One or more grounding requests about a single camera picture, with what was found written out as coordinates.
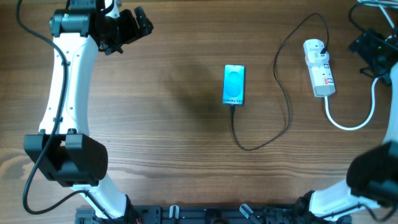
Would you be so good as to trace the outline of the blue Galaxy smartphone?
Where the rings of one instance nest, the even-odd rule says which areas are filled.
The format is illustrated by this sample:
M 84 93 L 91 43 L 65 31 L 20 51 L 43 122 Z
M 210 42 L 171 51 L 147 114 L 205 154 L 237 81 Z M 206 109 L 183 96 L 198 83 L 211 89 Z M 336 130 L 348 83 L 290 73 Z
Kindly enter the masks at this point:
M 225 65 L 222 102 L 227 105 L 243 105 L 245 66 Z

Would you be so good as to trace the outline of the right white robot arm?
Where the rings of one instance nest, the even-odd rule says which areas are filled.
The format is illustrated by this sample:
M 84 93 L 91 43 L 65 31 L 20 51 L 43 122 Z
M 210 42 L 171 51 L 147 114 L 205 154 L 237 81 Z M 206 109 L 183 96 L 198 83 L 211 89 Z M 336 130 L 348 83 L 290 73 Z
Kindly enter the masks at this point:
M 397 37 L 385 39 L 369 29 L 349 48 L 368 63 L 375 79 L 386 78 L 392 86 L 387 132 L 380 146 L 352 161 L 344 180 L 300 197 L 292 223 L 350 223 L 354 212 L 389 207 L 385 222 L 397 211 Z

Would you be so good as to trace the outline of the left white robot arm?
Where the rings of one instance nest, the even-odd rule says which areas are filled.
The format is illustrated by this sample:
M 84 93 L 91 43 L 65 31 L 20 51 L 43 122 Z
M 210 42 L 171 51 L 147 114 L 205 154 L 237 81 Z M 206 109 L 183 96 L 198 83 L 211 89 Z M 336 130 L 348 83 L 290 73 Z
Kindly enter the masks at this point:
M 33 171 L 80 194 L 91 205 L 89 220 L 141 223 L 142 218 L 109 177 L 106 147 L 90 137 L 88 96 L 99 53 L 122 52 L 149 35 L 151 21 L 142 7 L 120 10 L 119 1 L 68 1 L 50 19 L 54 65 L 49 100 L 37 134 L 24 150 Z

